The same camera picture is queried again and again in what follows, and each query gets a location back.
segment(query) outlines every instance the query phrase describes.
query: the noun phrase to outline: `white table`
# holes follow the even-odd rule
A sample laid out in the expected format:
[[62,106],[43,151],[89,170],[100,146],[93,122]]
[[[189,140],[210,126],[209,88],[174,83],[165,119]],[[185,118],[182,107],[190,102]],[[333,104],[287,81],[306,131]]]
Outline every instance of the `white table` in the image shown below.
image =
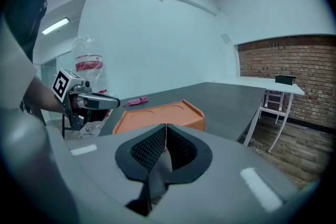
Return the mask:
[[269,91],[278,91],[278,92],[283,92],[283,93],[290,93],[288,107],[287,107],[287,110],[286,110],[285,113],[282,112],[282,111],[275,111],[275,110],[272,110],[272,109],[263,108],[263,100],[262,100],[257,113],[255,114],[255,116],[252,119],[250,129],[248,130],[246,139],[244,141],[245,146],[248,145],[248,143],[249,143],[249,141],[252,137],[253,131],[254,131],[254,129],[256,127],[256,124],[257,124],[259,113],[261,111],[265,111],[265,112],[269,112],[269,113],[272,113],[272,114],[276,114],[278,116],[284,116],[285,117],[283,119],[284,121],[282,122],[281,128],[280,128],[280,130],[277,134],[277,137],[275,138],[272,146],[268,150],[268,153],[272,150],[275,143],[278,141],[279,136],[282,133],[282,130],[284,129],[284,127],[285,127],[285,123],[287,121],[288,114],[289,114],[290,108],[292,106],[292,101],[293,101],[293,98],[294,98],[294,94],[298,94],[298,95],[304,95],[305,94],[304,91],[302,91],[300,89],[300,87],[297,86],[296,84],[286,85],[286,84],[276,83],[275,79],[264,79],[264,78],[254,78],[254,77],[232,77],[232,78],[227,78],[225,80],[212,81],[212,82],[235,84],[235,85],[250,86],[250,87],[259,87],[259,88],[265,88],[266,90],[269,90]]

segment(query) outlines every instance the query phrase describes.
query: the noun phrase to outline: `wooden floor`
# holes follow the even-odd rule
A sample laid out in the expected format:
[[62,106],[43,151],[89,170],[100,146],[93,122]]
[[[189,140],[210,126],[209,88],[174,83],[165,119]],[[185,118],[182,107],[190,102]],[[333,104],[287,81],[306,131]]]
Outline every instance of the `wooden floor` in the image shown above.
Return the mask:
[[[282,123],[278,121],[274,125],[274,121],[263,116],[258,120],[249,147],[280,169],[300,189],[319,180],[330,160],[335,136],[286,123],[277,144],[267,153]],[[48,125],[61,130],[61,121]],[[67,140],[80,138],[79,132],[66,131],[65,135]]]

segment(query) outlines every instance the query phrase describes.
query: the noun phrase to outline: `brick wall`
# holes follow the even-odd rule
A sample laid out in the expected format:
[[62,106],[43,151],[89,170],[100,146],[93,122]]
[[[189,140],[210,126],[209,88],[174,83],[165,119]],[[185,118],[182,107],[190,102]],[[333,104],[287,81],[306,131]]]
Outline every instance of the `brick wall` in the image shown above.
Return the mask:
[[[336,37],[294,36],[238,45],[241,76],[296,77],[290,118],[336,129]],[[283,106],[287,108],[289,96]]]

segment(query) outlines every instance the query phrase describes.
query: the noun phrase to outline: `person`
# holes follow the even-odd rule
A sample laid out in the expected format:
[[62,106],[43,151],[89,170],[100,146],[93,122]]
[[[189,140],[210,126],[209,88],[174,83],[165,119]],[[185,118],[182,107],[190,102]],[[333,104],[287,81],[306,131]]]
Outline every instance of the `person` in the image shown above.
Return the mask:
[[[2,11],[13,36],[31,62],[40,22],[46,10],[47,0],[7,0]],[[61,103],[54,93],[36,76],[30,83],[23,101],[31,113],[43,122],[41,109],[63,113]],[[72,100],[71,108],[77,107],[76,101]]]

